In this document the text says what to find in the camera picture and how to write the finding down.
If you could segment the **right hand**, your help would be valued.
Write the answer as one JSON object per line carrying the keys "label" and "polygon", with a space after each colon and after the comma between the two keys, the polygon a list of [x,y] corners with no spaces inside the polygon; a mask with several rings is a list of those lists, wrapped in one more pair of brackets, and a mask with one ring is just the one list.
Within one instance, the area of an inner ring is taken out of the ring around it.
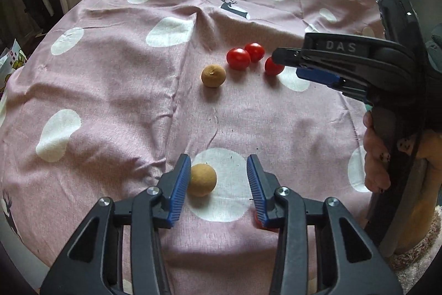
{"label": "right hand", "polygon": [[363,148],[365,154],[365,187],[373,193],[382,193],[390,187],[390,178],[386,171],[390,154],[382,139],[374,129],[372,113],[367,111],[363,116],[365,134]]}

